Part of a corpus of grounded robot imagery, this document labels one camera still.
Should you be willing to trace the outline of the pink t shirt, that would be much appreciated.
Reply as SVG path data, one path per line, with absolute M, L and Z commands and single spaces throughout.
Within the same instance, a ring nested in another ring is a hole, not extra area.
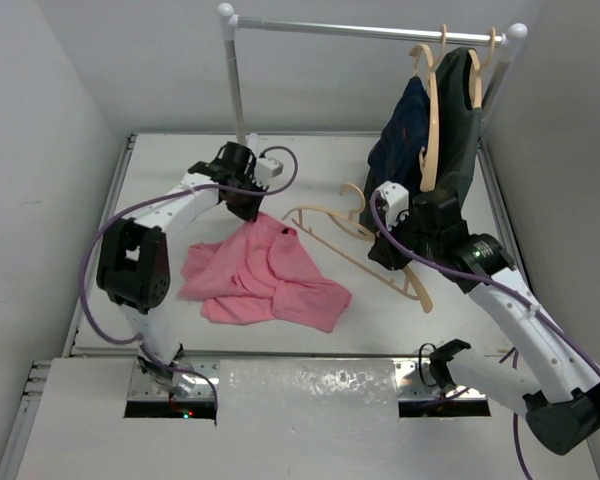
M 284 320 L 333 331 L 351 292 L 322 275 L 297 231 L 261 213 L 226 240 L 189 247 L 178 298 L 198 301 L 212 323 Z

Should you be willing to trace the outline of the beige plastic hanger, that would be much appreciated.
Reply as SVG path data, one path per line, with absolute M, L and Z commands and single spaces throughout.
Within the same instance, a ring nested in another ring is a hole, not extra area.
M 339 195 L 344 196 L 347 193 L 354 194 L 358 200 L 358 206 L 351 209 L 347 214 L 319 205 L 298 205 L 288 210 L 282 219 L 290 220 L 297 229 L 309 235 L 314 240 L 318 241 L 349 263 L 355 265 L 367 275 L 375 278 L 386 287 L 411 301 L 417 302 L 425 314 L 431 313 L 434 308 L 433 300 L 431 299 L 424 284 L 409 266 L 405 266 L 401 270 L 400 282 L 397 282 L 394 278 L 384 277 L 373 271 L 367 265 L 363 264 L 357 258 L 349 255 L 345 250 L 336 244 L 327 241 L 325 238 L 315 233 L 314 230 L 305 222 L 305 213 L 313 212 L 322 214 L 347 236 L 355 239 L 358 242 L 364 242 L 371 246 L 376 239 L 376 235 L 358 222 L 359 215 L 365 210 L 366 207 L 364 193 L 357 185 L 353 183 L 344 183 L 340 186 Z

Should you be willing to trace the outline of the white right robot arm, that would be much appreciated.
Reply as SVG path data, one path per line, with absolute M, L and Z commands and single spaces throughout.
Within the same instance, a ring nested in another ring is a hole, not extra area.
M 455 193 L 435 189 L 411 199 L 405 188 L 386 182 L 369 208 L 379 230 L 370 259 L 386 269 L 414 260 L 441 273 L 489 315 L 531 371 L 493 364 L 453 339 L 429 356 L 431 388 L 477 389 L 522 417 L 557 455 L 600 429 L 600 366 L 566 337 L 500 242 L 469 232 Z

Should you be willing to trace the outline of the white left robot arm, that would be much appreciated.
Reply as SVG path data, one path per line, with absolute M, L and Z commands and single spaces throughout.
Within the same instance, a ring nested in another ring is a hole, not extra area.
M 168 243 L 221 203 L 241 220 L 254 221 L 264 193 L 282 172 L 277 160 L 228 142 L 212 161 L 190 167 L 165 200 L 125 214 L 106 228 L 96 284 L 140 337 L 146 360 L 169 365 L 181 350 L 161 307 L 171 284 Z

